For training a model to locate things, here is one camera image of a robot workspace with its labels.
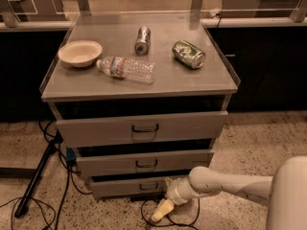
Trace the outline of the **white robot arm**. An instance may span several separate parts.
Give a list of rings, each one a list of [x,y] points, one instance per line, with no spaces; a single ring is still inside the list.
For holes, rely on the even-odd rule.
[[[188,175],[166,180],[167,191],[154,213],[159,221],[193,198],[226,192],[268,207],[266,230],[307,230],[307,157],[286,160],[273,176],[215,172],[198,166]]]

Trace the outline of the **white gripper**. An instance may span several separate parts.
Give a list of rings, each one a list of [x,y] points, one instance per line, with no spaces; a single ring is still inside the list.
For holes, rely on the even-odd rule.
[[[162,220],[174,210],[175,205],[182,205],[196,197],[196,192],[190,185],[187,176],[176,179],[166,178],[165,182],[167,186],[165,197],[167,199],[162,199],[158,203],[151,216],[153,222]]]

